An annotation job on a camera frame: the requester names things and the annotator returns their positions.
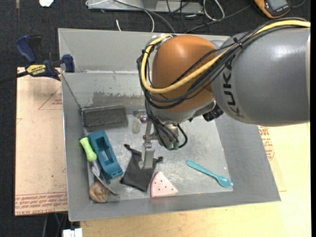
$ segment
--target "blue clamp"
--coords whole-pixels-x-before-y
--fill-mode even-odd
[[[123,170],[114,154],[108,136],[104,130],[94,132],[88,136],[93,151],[98,156],[98,162],[106,181],[123,174]]]
[[[65,54],[62,58],[65,66],[66,66],[66,72],[75,72],[75,64],[72,56],[70,54]]]
[[[19,51],[19,53],[21,55],[23,55],[25,58],[28,59],[29,64],[33,64],[36,62],[37,58],[36,56],[33,54],[28,39],[30,38],[30,36],[28,35],[24,35],[21,38],[19,38],[16,42],[15,45]]]

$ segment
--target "light blue spoon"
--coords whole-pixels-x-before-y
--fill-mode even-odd
[[[188,160],[188,161],[187,161],[187,165],[188,165],[189,167],[191,167],[191,168],[194,168],[194,169],[196,169],[196,170],[198,170],[198,171],[200,171],[200,172],[206,174],[206,175],[209,175],[209,176],[211,176],[211,177],[214,177],[214,178],[217,180],[217,182],[218,182],[221,186],[223,186],[223,187],[225,187],[225,188],[229,188],[229,187],[232,187],[232,186],[233,186],[232,181],[229,180],[227,177],[217,175],[217,174],[213,173],[212,171],[209,171],[208,169],[206,169],[206,168],[204,168],[204,167],[198,165],[197,163],[195,163],[195,162],[193,162],[193,161],[191,161],[191,160]]]

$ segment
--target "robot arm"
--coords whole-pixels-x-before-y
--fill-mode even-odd
[[[151,166],[152,139],[169,150],[184,146],[180,124],[197,116],[210,121],[224,112],[265,126],[308,122],[310,27],[303,19],[274,20],[221,46],[190,35],[149,41],[138,59],[149,120],[143,158],[151,155],[144,166]]]

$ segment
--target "lime green object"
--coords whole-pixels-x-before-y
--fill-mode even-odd
[[[81,143],[82,147],[85,150],[88,162],[93,162],[94,160],[97,160],[97,155],[91,148],[89,139],[87,137],[84,137],[81,140],[79,140],[79,142]]]

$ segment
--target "black floor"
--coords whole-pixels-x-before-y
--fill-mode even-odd
[[[15,41],[22,35],[41,35],[42,51],[51,54],[52,60],[59,58],[58,28],[104,29],[118,31],[115,20],[119,21],[122,31],[151,30],[151,21],[141,11],[91,11],[85,6],[86,0],[55,0],[50,8],[42,8],[39,0],[0,0],[0,79],[15,75],[15,68],[26,65],[15,46]],[[299,5],[303,0],[290,0]],[[249,31],[267,21],[252,6],[252,0],[219,0],[226,15],[231,15],[245,7],[242,12],[222,22],[203,26],[195,33],[231,36]],[[218,9],[211,3],[209,10],[220,16]],[[203,22],[204,17],[197,19],[181,18],[179,14],[160,13],[174,28],[176,33],[183,33]],[[311,19],[311,0],[292,8],[287,17]],[[153,15],[155,32],[169,33],[171,30],[159,17]],[[0,237],[38,237],[59,236],[59,229],[69,228],[65,214],[49,214],[30,217],[15,217],[14,173],[15,173],[15,110],[16,81],[0,84]]]

